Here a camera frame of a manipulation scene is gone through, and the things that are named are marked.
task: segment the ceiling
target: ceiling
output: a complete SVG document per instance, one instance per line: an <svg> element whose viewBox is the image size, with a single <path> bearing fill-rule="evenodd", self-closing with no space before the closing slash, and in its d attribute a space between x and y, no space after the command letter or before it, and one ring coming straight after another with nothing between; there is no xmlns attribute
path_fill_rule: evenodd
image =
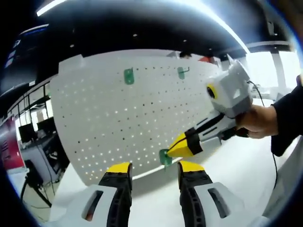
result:
<svg viewBox="0 0 303 227"><path fill-rule="evenodd" d="M278 27L276 36L269 35L266 17L257 1L202 2L246 44L285 40ZM10 80L9 84L27 83L33 78L41 81L56 73L58 62L76 54L89 56L127 49L166 49L213 56L227 48L240 47L225 29L201 13L203 9L178 1L67 0L37 17L36 10L42 3L42 0L21 1L16 7L12 2L4 8L14 11L20 20L3 23L7 34L0 55L1 65L5 64L20 32L46 23L49 29L43 39L31 40L28 49L37 51L25 51L26 61L21 62L22 67L15 65L14 70L4 71L0 84L7 80ZM9 105L22 92L10 94L5 101Z"/></svg>

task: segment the black cable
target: black cable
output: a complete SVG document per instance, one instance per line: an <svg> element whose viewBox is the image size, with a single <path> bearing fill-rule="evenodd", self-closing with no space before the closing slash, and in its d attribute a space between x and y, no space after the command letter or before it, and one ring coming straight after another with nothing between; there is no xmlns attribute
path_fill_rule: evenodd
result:
<svg viewBox="0 0 303 227"><path fill-rule="evenodd" d="M38 147L38 145L36 144L36 142L35 142L35 141L33 141L33 142L34 142L35 146L37 147L37 149L39 150L39 152L40 152L40 154L41 154L41 156L42 156L42 158L43 158L43 161L45 162L45 165L46 165L46 167L47 167L49 176L50 176L50 178L51 178L51 185L52 185L53 195L55 195L55 190L54 190L54 188L53 188L53 178L52 178L51 171L49 170L49 167L48 167L48 165L47 165L47 162L46 162L46 160L44 159L43 154L41 153L42 151L40 150L40 148Z"/></svg>
<svg viewBox="0 0 303 227"><path fill-rule="evenodd" d="M38 218L40 218L43 222L46 222L42 217L40 217L39 215L36 215Z"/></svg>
<svg viewBox="0 0 303 227"><path fill-rule="evenodd" d="M23 196L24 196L24 192L25 192L26 187L27 187L27 176L25 177L25 181L24 181L24 184L23 184L23 187L22 187L22 190L21 190L20 198L21 198L22 201L23 201Z"/></svg>
<svg viewBox="0 0 303 227"><path fill-rule="evenodd" d="M262 99L262 95L261 95L259 89L257 88L257 86L256 86L253 82L249 81L249 83L253 84L253 86L255 87L255 89L257 90L257 92L258 92L258 94L259 94L259 96L260 96L260 99L261 99L261 102L262 102L263 106L265 107L264 102L263 102L263 99ZM275 169L276 169L276 179L275 179L275 186L274 186L274 188L275 188L275 187L276 187L277 180L278 180L278 168L277 168L277 166L276 166L275 155L274 155L273 153L271 153L271 154L273 155L273 159L274 159L274 163L275 163Z"/></svg>
<svg viewBox="0 0 303 227"><path fill-rule="evenodd" d="M23 201L23 203L25 203L27 206L30 206L32 208L35 208L35 209L50 209L50 207L36 207L36 206L33 206L25 201Z"/></svg>
<svg viewBox="0 0 303 227"><path fill-rule="evenodd" d="M255 89L257 90L257 92L258 92L258 94L259 94L259 96L260 96L261 102L262 102L263 106L265 107L264 102L263 102L263 99L262 99L262 95L261 95L261 93L260 93L258 87L257 87L253 82L251 82L251 81L249 81L249 83L251 83L251 84L255 87Z"/></svg>
<svg viewBox="0 0 303 227"><path fill-rule="evenodd" d="M45 193L45 196L46 196L47 200L49 200L45 188L44 188L43 186L42 186L42 188L43 188L43 191L44 191L44 193Z"/></svg>
<svg viewBox="0 0 303 227"><path fill-rule="evenodd" d="M171 149L173 149L178 143L182 142L183 140L186 140L186 137L183 139L180 139L177 143L175 143L167 152L169 152Z"/></svg>

